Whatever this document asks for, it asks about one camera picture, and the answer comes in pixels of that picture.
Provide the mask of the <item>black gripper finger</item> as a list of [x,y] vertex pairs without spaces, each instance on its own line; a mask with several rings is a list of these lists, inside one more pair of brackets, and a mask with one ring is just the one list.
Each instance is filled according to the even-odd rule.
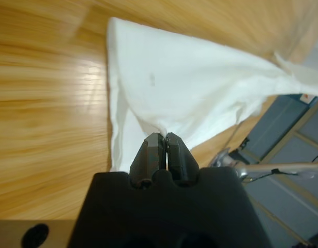
[[183,140],[174,133],[166,136],[168,171],[179,185],[194,185],[199,166]]
[[152,133],[143,141],[130,166],[130,179],[152,179],[160,169],[165,169],[165,139],[160,133]]

